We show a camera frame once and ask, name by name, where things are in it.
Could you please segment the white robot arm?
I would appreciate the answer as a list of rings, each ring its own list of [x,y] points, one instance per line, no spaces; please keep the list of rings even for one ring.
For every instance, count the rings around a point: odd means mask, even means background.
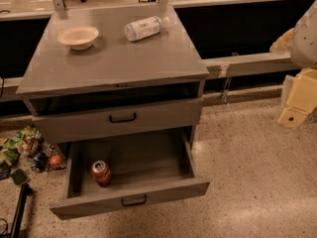
[[[290,55],[301,67],[295,76],[287,76],[283,83],[283,109],[277,124],[295,129],[317,107],[317,1],[269,48],[278,55]]]

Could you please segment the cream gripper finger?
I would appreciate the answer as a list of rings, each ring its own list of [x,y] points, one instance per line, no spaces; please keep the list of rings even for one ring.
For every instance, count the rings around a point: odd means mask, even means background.
[[[269,48],[271,53],[286,54],[290,52],[292,43],[293,29],[289,29],[281,35]]]
[[[282,89],[282,110],[277,124],[295,129],[317,107],[317,70],[304,68],[295,76],[285,77]]]

